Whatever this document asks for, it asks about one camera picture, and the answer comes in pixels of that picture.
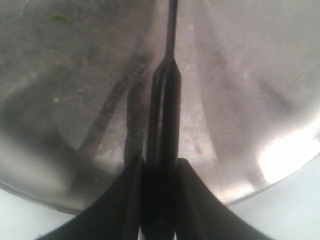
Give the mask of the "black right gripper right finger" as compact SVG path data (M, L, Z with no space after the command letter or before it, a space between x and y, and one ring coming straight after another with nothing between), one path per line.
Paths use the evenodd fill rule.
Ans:
M190 163L177 165L175 232L178 240L269 240L221 203Z

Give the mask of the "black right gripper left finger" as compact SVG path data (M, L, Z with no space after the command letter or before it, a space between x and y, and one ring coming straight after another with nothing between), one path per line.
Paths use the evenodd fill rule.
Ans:
M82 213L40 240L137 240L143 159L134 157L111 187Z

